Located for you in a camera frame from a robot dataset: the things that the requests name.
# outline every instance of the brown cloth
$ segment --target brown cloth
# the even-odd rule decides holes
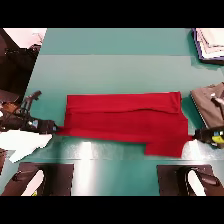
[[[197,109],[208,128],[224,125],[221,106],[216,106],[211,101],[212,93],[215,93],[216,97],[224,99],[224,83],[222,82],[218,85],[210,85],[191,91]],[[224,148],[224,144],[218,144],[218,147]]]

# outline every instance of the green table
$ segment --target green table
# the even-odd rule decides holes
[[[67,94],[181,91],[193,134],[202,121],[190,90],[222,81],[220,66],[198,61],[189,29],[48,29],[26,94],[41,90],[32,115],[63,125]],[[173,159],[144,156],[144,148],[54,136],[22,161],[73,163],[72,195],[158,195],[158,164],[211,164],[224,183],[221,149],[187,143]],[[18,165],[6,160],[0,193]]]

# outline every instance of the red fabric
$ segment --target red fabric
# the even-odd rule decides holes
[[[146,155],[181,157],[188,121],[179,92],[68,95],[59,135],[146,144]]]

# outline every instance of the folded red cloth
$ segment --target folded red cloth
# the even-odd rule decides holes
[[[146,144],[146,155],[181,157],[188,121],[180,92],[68,95],[59,135]]]

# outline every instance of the table surface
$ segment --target table surface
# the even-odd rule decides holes
[[[223,72],[221,66],[199,62],[190,29],[49,28],[26,94],[43,93],[33,103],[32,116],[63,125],[67,94],[181,91],[189,134],[194,134],[203,123],[190,91],[222,82]],[[145,156],[144,149],[140,144],[54,136],[47,147],[20,162],[73,163],[72,195],[159,195],[158,164],[211,164],[224,183],[224,150],[188,142],[182,158],[174,159]],[[0,193],[18,166],[6,159]]]

